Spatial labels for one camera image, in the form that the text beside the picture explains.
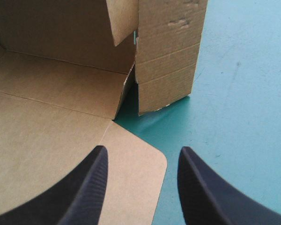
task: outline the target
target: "textured black plastic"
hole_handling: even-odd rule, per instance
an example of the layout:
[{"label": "textured black plastic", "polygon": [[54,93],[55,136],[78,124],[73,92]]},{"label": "textured black plastic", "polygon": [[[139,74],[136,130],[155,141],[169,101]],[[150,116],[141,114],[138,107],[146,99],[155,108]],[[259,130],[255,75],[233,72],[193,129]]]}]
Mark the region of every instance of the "textured black plastic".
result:
[{"label": "textured black plastic", "polygon": [[50,189],[0,215],[0,225],[97,225],[107,175],[107,150],[97,146]]},{"label": "textured black plastic", "polygon": [[178,190],[187,225],[281,225],[281,215],[235,189],[189,147],[180,153]]}]

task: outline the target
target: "teal floor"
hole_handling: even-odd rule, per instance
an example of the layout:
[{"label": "teal floor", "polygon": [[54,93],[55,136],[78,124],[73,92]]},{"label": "teal floor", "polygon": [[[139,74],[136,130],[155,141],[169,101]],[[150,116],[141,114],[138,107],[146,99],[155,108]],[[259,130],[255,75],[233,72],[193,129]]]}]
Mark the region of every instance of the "teal floor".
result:
[{"label": "teal floor", "polygon": [[209,0],[192,94],[141,117],[136,99],[134,86],[116,122],[168,160],[153,225],[185,224],[182,146],[281,214],[281,0]]}]

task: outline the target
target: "damaged cardboard surface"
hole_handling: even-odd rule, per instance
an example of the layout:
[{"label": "damaged cardboard surface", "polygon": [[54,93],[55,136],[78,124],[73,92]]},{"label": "damaged cardboard surface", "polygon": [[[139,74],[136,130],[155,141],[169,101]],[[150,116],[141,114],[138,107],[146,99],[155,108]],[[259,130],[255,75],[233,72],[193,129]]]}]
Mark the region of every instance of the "damaged cardboard surface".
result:
[{"label": "damaged cardboard surface", "polygon": [[136,81],[139,113],[191,93],[207,0],[140,0]]}]

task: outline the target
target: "corrugated cardboard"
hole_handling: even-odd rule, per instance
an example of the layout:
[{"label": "corrugated cardboard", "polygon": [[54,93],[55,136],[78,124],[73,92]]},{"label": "corrugated cardboard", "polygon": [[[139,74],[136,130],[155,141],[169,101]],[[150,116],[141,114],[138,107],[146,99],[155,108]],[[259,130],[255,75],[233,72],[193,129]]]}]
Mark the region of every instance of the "corrugated cardboard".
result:
[{"label": "corrugated cardboard", "polygon": [[140,114],[191,92],[206,6],[0,0],[0,214],[51,187],[102,144],[110,170],[100,224],[152,222],[166,159],[112,119],[133,79]]},{"label": "corrugated cardboard", "polygon": [[14,52],[125,74],[135,55],[133,34],[114,46],[104,0],[0,0],[0,44]]},{"label": "corrugated cardboard", "polygon": [[109,177],[100,224],[151,224],[166,159],[111,120],[126,77],[0,47],[0,214],[104,145]]},{"label": "corrugated cardboard", "polygon": [[207,0],[0,0],[0,44],[128,74],[138,28],[135,68],[144,114],[191,92],[206,7]]},{"label": "corrugated cardboard", "polygon": [[207,0],[140,0],[136,55],[139,113],[191,93]]}]

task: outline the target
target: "cardboard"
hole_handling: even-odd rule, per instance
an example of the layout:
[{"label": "cardboard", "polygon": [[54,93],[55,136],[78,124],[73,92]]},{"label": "cardboard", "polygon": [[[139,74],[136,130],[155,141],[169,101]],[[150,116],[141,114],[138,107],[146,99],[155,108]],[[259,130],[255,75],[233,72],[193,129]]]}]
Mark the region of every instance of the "cardboard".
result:
[{"label": "cardboard", "polygon": [[191,92],[206,6],[0,0],[0,214],[101,144],[110,170],[100,224],[151,224],[166,159],[112,119],[134,79],[140,114]]},{"label": "cardboard", "polygon": [[131,33],[114,46],[104,0],[0,0],[0,45],[125,74],[135,55]]},{"label": "cardboard", "polygon": [[114,45],[138,28],[138,0],[106,0]]},{"label": "cardboard", "polygon": [[207,0],[140,0],[136,54],[139,113],[191,93]]},{"label": "cardboard", "polygon": [[111,120],[126,78],[0,47],[0,214],[104,145],[109,177],[100,224],[151,224],[166,159]]}]

